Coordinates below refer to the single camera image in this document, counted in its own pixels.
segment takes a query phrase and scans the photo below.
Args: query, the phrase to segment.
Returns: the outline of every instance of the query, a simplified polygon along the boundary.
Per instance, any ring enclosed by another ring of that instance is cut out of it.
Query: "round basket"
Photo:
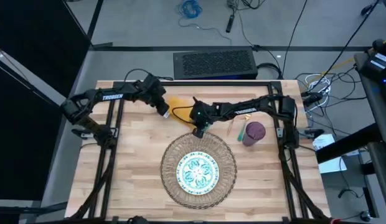
[[[192,152],[208,154],[219,168],[219,179],[215,187],[206,194],[190,194],[178,182],[178,165],[181,159]],[[205,209],[218,205],[228,196],[236,182],[237,166],[230,148],[218,136],[205,133],[199,139],[187,133],[168,146],[162,157],[160,173],[164,188],[176,203],[187,208]]]

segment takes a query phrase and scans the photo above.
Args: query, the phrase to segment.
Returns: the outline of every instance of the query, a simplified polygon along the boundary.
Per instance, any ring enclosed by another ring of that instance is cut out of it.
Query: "decorative plate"
[[[206,194],[218,182],[218,164],[205,152],[190,152],[179,161],[176,178],[179,185],[187,193]]]
[[[230,194],[237,167],[222,139],[210,133],[199,139],[188,133],[167,147],[160,174],[165,190],[176,203],[205,209],[218,205]]]

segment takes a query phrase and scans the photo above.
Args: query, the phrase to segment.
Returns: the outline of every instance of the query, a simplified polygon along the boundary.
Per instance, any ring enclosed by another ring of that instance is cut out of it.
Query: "cable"
[[[174,81],[174,79],[171,78],[171,77],[156,77],[156,78],[163,79],[163,80],[168,80],[168,81]]]
[[[354,216],[351,216],[351,217],[347,217],[347,218],[340,218],[340,220],[347,220],[347,219],[355,218],[355,217],[358,217],[358,216],[360,216],[360,214],[354,215]]]
[[[302,146],[302,145],[298,145],[298,146],[303,147],[304,149],[316,152],[314,149],[311,149],[310,147],[306,147],[306,146]]]
[[[343,80],[342,79],[342,77],[340,77],[340,75],[337,75],[338,76],[338,79],[340,79],[342,82],[344,82],[344,83],[360,83],[360,82],[362,82],[362,80],[359,80],[359,81],[355,81],[355,79],[351,76],[351,75],[349,75],[354,81],[353,82],[350,82],[350,81],[346,81],[346,80]]]
[[[305,77],[305,82],[308,84],[307,78],[312,77],[312,76],[320,76],[321,74],[310,74]],[[326,104],[329,100],[329,93],[331,91],[331,81],[328,78],[325,78],[324,80],[319,80],[319,81],[313,81],[309,83],[309,87],[311,88],[312,86],[318,84],[318,82],[323,82],[324,84],[327,84],[326,87],[322,88],[321,90],[318,91],[318,93],[322,93],[323,95],[326,95],[326,99],[319,105],[316,105],[312,107],[309,110],[306,110],[305,113],[308,113],[309,111],[315,110],[318,107],[321,107],[322,105]]]
[[[343,77],[343,76],[345,76],[345,75],[349,75],[348,73],[350,72],[350,71],[352,71],[353,69],[355,69],[355,66],[353,66],[352,68],[350,68],[350,69],[348,69],[348,71],[346,71],[346,72],[341,72],[341,73],[338,73],[338,74],[335,74],[335,75],[333,75],[332,77],[331,77],[331,82],[330,82],[330,84],[329,84],[329,86],[333,83],[333,82],[335,82],[336,80],[338,80],[338,79],[334,79],[334,77],[336,77],[336,76],[338,76],[338,75],[340,75],[340,74],[343,74],[341,77]],[[308,91],[311,91],[311,90],[313,90],[315,87],[316,87],[316,85],[314,85],[310,90],[308,90]]]
[[[185,0],[184,2],[178,4],[177,7],[179,13],[188,19],[196,18],[203,11],[197,0]]]
[[[326,127],[326,128],[334,129],[335,131],[338,131],[338,132],[343,133],[343,134],[347,134],[347,135],[350,135],[350,134],[351,134],[351,133],[348,133],[348,132],[345,132],[345,131],[341,131],[340,129],[332,128],[332,127],[327,126],[327,125],[325,125],[325,124],[319,123],[319,122],[317,122],[317,121],[315,121],[315,120],[313,120],[313,119],[312,119],[312,122],[314,122],[314,123],[316,123],[316,124],[319,124],[319,125],[321,125],[321,126],[324,126],[324,127]]]
[[[331,69],[339,68],[339,67],[341,67],[341,66],[343,66],[343,65],[345,65],[345,64],[347,64],[347,63],[349,63],[349,62],[353,62],[353,61],[354,61],[354,58],[352,57],[352,58],[350,58],[350,59],[348,59],[348,60],[345,60],[345,61],[343,61],[343,62],[341,62],[341,63],[338,63],[337,65],[333,66]]]
[[[360,166],[362,166],[362,165],[363,165],[362,159],[360,159],[360,156],[362,155],[362,154],[361,154],[362,152],[361,152],[360,150],[358,150],[357,152],[358,152],[357,159],[359,160]],[[365,187],[368,189],[367,182],[366,182],[366,175],[363,175],[363,181],[364,181],[364,183],[365,183]]]
[[[195,27],[197,27],[197,28],[200,29],[200,30],[216,30],[217,33],[219,34],[219,36],[223,37],[224,39],[229,40],[230,45],[232,45],[232,40],[231,40],[229,37],[226,37],[226,36],[222,35],[222,34],[220,33],[220,31],[219,31],[217,28],[214,28],[214,27],[203,28],[203,27],[201,27],[201,26],[199,26],[198,24],[195,24],[195,23],[191,23],[191,24],[187,24],[187,25],[182,25],[182,24],[181,24],[181,20],[183,20],[183,19],[186,19],[186,18],[183,18],[183,17],[182,17],[182,18],[180,18],[180,19],[178,20],[178,25],[179,25],[180,27],[191,27],[191,26],[195,26]]]
[[[97,145],[98,143],[86,143],[86,144],[83,144],[81,147],[80,147],[80,150],[83,148],[83,147],[85,147],[85,146],[89,146],[89,145]]]
[[[260,68],[270,68],[270,69],[273,69],[275,70],[277,73],[278,73],[278,80],[282,80],[283,78],[281,77],[281,70],[279,67],[277,67],[275,64],[273,63],[261,63],[259,65],[257,65],[257,69],[260,69]]]
[[[300,83],[302,83],[302,84],[305,86],[305,88],[308,90],[308,83],[304,83],[303,81],[299,80],[298,78],[299,78],[301,75],[312,75],[312,74],[316,74],[316,72],[312,72],[312,73],[308,73],[308,72],[300,73],[300,74],[298,74],[298,75],[294,78],[294,80],[297,80],[297,81],[299,81]]]
[[[296,129],[297,128],[297,119],[298,119],[298,108],[297,108],[296,103],[294,104],[294,107],[295,107],[294,129]]]
[[[235,13],[237,12],[238,10],[238,2],[237,0],[227,0],[226,1],[226,5],[232,9],[233,13],[232,15],[235,15]]]
[[[251,3],[253,2],[253,0],[251,0],[250,2],[248,2],[247,0],[242,0],[243,4],[248,7],[246,9],[258,9],[259,7],[261,7],[261,5],[265,2],[266,0],[263,0],[262,2],[260,2],[260,0],[258,0],[258,4],[257,6],[253,7],[251,5]]]
[[[329,107],[331,107],[331,106],[335,106],[335,105],[337,105],[337,104],[339,104],[339,103],[343,103],[343,102],[347,102],[347,101],[351,101],[351,100],[364,100],[364,99],[366,99],[367,97],[365,96],[365,97],[362,97],[362,98],[354,98],[354,99],[347,99],[347,100],[343,100],[343,101],[340,101],[340,102],[337,102],[337,103],[333,103],[332,105],[326,105],[326,106],[324,106],[323,108],[329,108]]]
[[[290,49],[290,45],[291,45],[291,42],[293,41],[293,37],[294,37],[294,33],[295,33],[295,29],[297,28],[297,25],[299,23],[299,20],[301,19],[301,16],[303,15],[303,12],[304,12],[304,9],[305,9],[305,6],[306,6],[306,3],[308,2],[308,0],[305,0],[305,3],[304,3],[304,6],[301,10],[301,13],[299,14],[299,17],[297,19],[297,22],[295,23],[295,26],[294,26],[294,29],[293,29],[293,33],[291,34],[291,38],[290,38],[290,42],[288,43],[288,46],[287,46],[287,50],[286,50],[286,54],[285,54],[285,60],[283,62],[283,71],[281,73],[281,76],[284,77],[285,75],[285,67],[286,67],[286,59],[287,59],[287,53],[288,53],[288,50]]]
[[[142,68],[134,68],[132,70],[130,70],[124,77],[124,84],[123,86],[120,87],[120,89],[124,88],[125,85],[126,85],[126,78],[128,77],[128,75],[130,75],[131,72],[134,72],[134,71],[142,71],[142,72],[146,72],[148,75],[151,74],[150,72],[146,71],[145,69],[142,69]]]
[[[0,53],[1,53],[1,55],[3,55],[5,58],[6,58],[6,60],[17,70],[17,71],[19,71],[20,72],[20,74],[19,75],[22,75],[23,77],[24,77],[24,79],[25,80],[27,80],[27,82],[30,82],[29,81],[29,79],[26,77],[26,75],[22,72],[22,71],[20,71],[20,69],[6,56],[6,54],[0,49]]]
[[[369,11],[369,13],[365,16],[365,18],[363,19],[363,21],[360,23],[359,27],[355,30],[355,32],[351,35],[351,37],[349,38],[347,44],[344,46],[344,48],[342,48],[340,54],[337,56],[337,58],[335,59],[335,61],[331,64],[330,68],[325,72],[325,74],[320,78],[320,80],[322,80],[326,74],[328,72],[330,72],[330,70],[333,68],[334,64],[338,61],[338,59],[341,57],[342,53],[345,51],[345,49],[347,48],[347,46],[349,45],[349,43],[351,42],[351,40],[355,37],[356,33],[360,30],[360,28],[363,26],[363,24],[365,23],[365,21],[367,20],[367,18],[369,18],[370,14],[373,12],[375,6],[379,3],[380,0],[377,0],[377,2],[374,4],[374,6],[372,7],[372,9]]]
[[[340,193],[338,194],[338,198],[341,198],[342,195],[343,195],[345,192],[351,193],[355,198],[361,198],[361,197],[363,197],[363,195],[364,195],[365,193],[363,193],[361,196],[359,196],[354,190],[352,190],[352,189],[349,187],[348,181],[347,181],[347,179],[345,178],[344,174],[342,173],[342,169],[341,169],[341,161],[342,161],[342,156],[340,157],[340,161],[339,161],[340,174],[341,174],[342,178],[344,179],[344,182],[346,183],[347,188],[346,188],[346,189],[344,188],[344,189],[342,189],[342,190],[340,191]]]
[[[249,40],[248,38],[246,37],[245,33],[244,33],[244,26],[243,26],[243,19],[242,19],[242,15],[240,14],[240,12],[238,12],[238,16],[240,18],[240,25],[242,27],[242,34],[243,34],[243,37],[244,39],[248,42],[248,44],[250,44],[250,47],[255,50],[255,51],[258,51],[259,49],[263,49],[263,50],[266,50],[272,57],[273,59],[275,60],[276,64],[278,65],[278,70],[276,70],[278,73],[281,73],[281,69],[280,69],[280,65],[279,65],[279,61],[276,59],[276,57],[272,54],[272,52],[270,52],[268,49],[266,49],[265,47],[262,47],[260,45],[253,45]]]
[[[334,130],[334,126],[332,125],[331,119],[329,118],[329,115],[327,114],[326,107],[324,108],[324,115],[326,115],[327,120],[329,120],[329,123],[330,123],[330,126],[331,126],[331,131],[332,131],[332,133],[334,134],[335,137],[337,137],[337,133],[336,133],[336,131]]]
[[[184,119],[180,118],[178,115],[175,114],[175,110],[176,109],[185,109],[185,108],[192,108],[193,106],[180,106],[180,107],[175,107],[172,109],[172,114],[179,120],[185,122],[185,123],[188,123],[188,124],[194,124],[193,122],[191,121],[185,121]]]

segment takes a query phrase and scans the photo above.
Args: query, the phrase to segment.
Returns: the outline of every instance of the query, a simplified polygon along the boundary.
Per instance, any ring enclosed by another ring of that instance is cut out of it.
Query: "gray floor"
[[[116,46],[175,46],[175,45],[228,45],[228,40],[221,38],[215,31],[202,31],[194,27],[182,28],[177,25],[179,15],[174,12],[179,0],[105,0],[99,16],[98,24],[92,42],[100,44],[113,42]],[[362,18],[360,10],[370,4],[372,0],[309,0],[307,8],[301,18],[294,36],[293,45],[337,46],[344,45]],[[73,13],[87,30],[92,19],[97,1],[82,0],[70,2]],[[216,27],[225,34],[224,29],[230,11],[225,7],[224,0],[199,0],[203,13],[192,20],[202,27]],[[244,29],[247,37],[255,44],[288,45],[291,31],[298,18],[304,1],[267,0],[256,11],[242,11]],[[247,45],[241,33],[240,21],[235,20],[232,32],[227,36],[232,39],[232,45]],[[374,13],[358,32],[351,45],[368,46],[378,38],[386,39],[386,10],[377,6]],[[85,60],[83,71],[77,86],[77,92],[92,88],[97,80],[121,80],[125,73],[132,68],[144,68],[155,75],[173,77],[173,52],[90,52]],[[284,52],[273,52],[280,55],[282,65]],[[340,62],[353,56],[355,52],[346,52]],[[274,62],[267,52],[255,54],[257,63]],[[320,73],[327,70],[338,55],[338,52],[289,52],[286,62],[285,78],[294,79],[300,73]],[[342,72],[352,67],[352,63],[338,68],[333,72]],[[356,72],[352,76],[359,80]],[[143,78],[144,74],[136,72],[129,79]],[[260,70],[258,79],[274,79],[276,74],[268,70]],[[333,83],[331,95],[342,97],[350,92],[351,84],[337,81]],[[360,84],[356,86],[351,97],[364,96]],[[327,113],[335,128],[347,133],[353,133],[374,122],[369,104],[366,100],[349,101],[330,107]],[[316,115],[313,119],[319,123],[329,125],[326,118]],[[52,204],[68,199],[71,188],[73,170],[78,159],[79,140],[70,134],[67,125],[59,148],[54,168],[47,185],[43,203]],[[314,124],[314,128],[323,128],[331,133],[329,128]],[[347,177],[358,194],[361,194],[360,184],[356,187],[356,179]],[[367,209],[364,198],[353,198],[345,194],[341,199],[337,194],[344,186],[341,177],[324,176],[327,199],[334,217],[344,218],[359,214]],[[377,202],[380,218],[371,223],[386,223],[384,200],[374,175],[368,177],[370,188]],[[56,215],[41,217],[49,220]]]

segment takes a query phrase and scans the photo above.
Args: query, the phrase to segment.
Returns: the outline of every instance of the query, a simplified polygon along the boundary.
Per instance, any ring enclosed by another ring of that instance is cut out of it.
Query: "butcher block tabletop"
[[[113,82],[98,81],[96,87],[111,88]],[[296,100],[297,128],[306,128],[308,123],[297,81],[280,82],[283,94]],[[166,100],[177,96],[190,101],[191,105],[194,103],[193,96],[212,104],[212,102],[238,103],[268,94],[268,89],[264,86],[197,85],[165,86],[165,89]],[[99,103],[93,108],[90,117],[99,124],[105,124],[108,108],[108,101]],[[117,111],[118,101],[113,111],[113,127]],[[194,210],[182,207],[168,196],[162,185],[159,170],[162,155],[168,145],[192,130],[171,117],[163,118],[157,114],[155,108],[143,102],[125,101],[106,219],[111,220],[113,216],[118,216],[120,220],[127,220],[139,215],[149,221],[281,221],[281,217],[290,217],[273,119],[266,113],[252,113],[248,122],[261,122],[266,128],[266,135],[251,147],[245,147],[237,141],[244,121],[244,115],[236,116],[229,135],[227,130],[232,121],[216,122],[209,128],[208,132],[222,138],[231,148],[237,163],[237,179],[230,195],[219,205]],[[82,144],[91,142],[95,141],[89,139]],[[307,139],[301,140],[300,145],[312,147],[312,142]],[[99,153],[100,147],[94,144],[81,149],[66,217],[73,215],[92,191]],[[110,151],[106,154],[106,161],[109,155]],[[324,214],[330,216],[315,153],[298,148],[296,156],[304,190]],[[301,217],[298,196],[293,186],[291,188],[297,216]],[[96,217],[100,215],[103,189],[104,186],[98,196]]]

